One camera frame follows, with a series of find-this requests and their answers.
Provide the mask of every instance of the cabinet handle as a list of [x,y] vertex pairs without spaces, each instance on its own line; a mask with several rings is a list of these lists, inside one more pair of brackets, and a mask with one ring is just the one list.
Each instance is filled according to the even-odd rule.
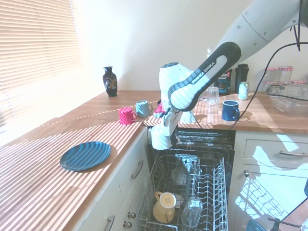
[[128,212],[127,217],[128,217],[128,218],[135,219],[135,218],[136,218],[136,214],[135,214],[135,213],[130,213],[130,212]]
[[143,166],[143,160],[140,160],[140,161],[138,162],[138,169],[137,169],[136,173],[133,173],[133,174],[131,175],[131,179],[132,179],[132,180],[135,179],[135,178],[138,176],[138,174],[140,173],[140,171],[141,171],[141,169],[142,169],[142,166]]
[[305,155],[305,153],[303,153],[303,154],[294,154],[294,153],[285,153],[285,152],[281,151],[279,154],[281,154],[281,155],[289,155],[289,156],[298,156],[298,157],[308,157],[308,155]]
[[249,171],[248,170],[244,170],[244,176],[249,177]]
[[104,231],[110,231],[111,230],[112,225],[114,224],[114,220],[115,220],[114,215],[107,218],[108,223],[107,223]]
[[130,229],[132,226],[133,226],[133,225],[132,225],[131,222],[126,222],[126,221],[124,221],[124,223],[123,223],[123,227],[124,227],[125,229]]

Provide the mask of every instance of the black vase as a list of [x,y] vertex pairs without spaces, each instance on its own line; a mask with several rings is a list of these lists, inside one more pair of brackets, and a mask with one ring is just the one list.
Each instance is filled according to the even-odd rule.
[[106,92],[109,97],[115,97],[117,92],[116,75],[112,72],[112,66],[104,67],[105,74],[103,75],[103,82]]

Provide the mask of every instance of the dishwasher rack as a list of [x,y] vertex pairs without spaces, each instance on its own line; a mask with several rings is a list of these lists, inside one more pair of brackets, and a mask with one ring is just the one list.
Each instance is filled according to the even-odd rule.
[[[171,172],[179,161],[189,170],[185,185],[174,185],[171,180]],[[184,202],[180,208],[176,208],[170,223],[160,223],[153,216],[156,203],[154,192],[157,191],[183,197]],[[188,228],[182,224],[181,213],[192,196],[202,200],[203,210],[197,227]],[[199,157],[193,150],[185,149],[159,151],[141,200],[138,219],[145,231],[228,231],[223,156],[216,152],[206,152]]]

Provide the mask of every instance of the blue plate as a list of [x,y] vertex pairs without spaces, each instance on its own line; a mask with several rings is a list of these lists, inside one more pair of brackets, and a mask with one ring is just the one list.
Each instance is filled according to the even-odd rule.
[[108,144],[98,141],[79,144],[68,150],[60,159],[62,168],[82,171],[97,166],[110,154]]

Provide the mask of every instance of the wooden countertop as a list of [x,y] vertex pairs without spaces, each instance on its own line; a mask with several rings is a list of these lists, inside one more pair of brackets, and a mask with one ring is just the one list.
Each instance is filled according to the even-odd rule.
[[[55,118],[1,147],[0,230],[72,230],[141,129],[142,123]],[[109,144],[109,157],[88,171],[62,169],[64,152],[87,141]]]
[[[249,100],[243,101],[237,99],[237,94],[220,96],[219,99],[219,109],[207,108],[206,102],[203,101],[199,101],[194,108],[193,113],[202,128],[229,129],[234,124],[234,122],[228,122],[221,118],[223,101],[238,101],[241,114],[249,103]],[[272,106],[270,99],[266,95],[258,93],[251,102],[243,117],[238,121],[232,130],[308,134],[308,123],[305,123],[307,119],[308,116],[285,115]],[[147,126],[154,126],[159,122],[159,119],[151,116],[143,123]],[[179,127],[200,128],[197,123],[180,123]]]
[[[138,135],[140,122],[153,126],[159,121],[151,116],[122,126],[119,108],[134,108],[138,100],[148,100],[156,107],[159,98],[159,91],[120,91],[115,98],[103,93],[1,147],[0,230],[71,230]],[[224,96],[220,101],[225,99],[237,100],[237,96]],[[242,111],[248,101],[239,102]],[[228,129],[232,125],[221,119],[221,109],[209,110],[204,102],[198,103],[194,114],[203,128]],[[234,129],[307,134],[306,119],[284,115],[258,94]],[[111,146],[106,161],[82,173],[62,169],[59,160],[63,153],[87,141]]]

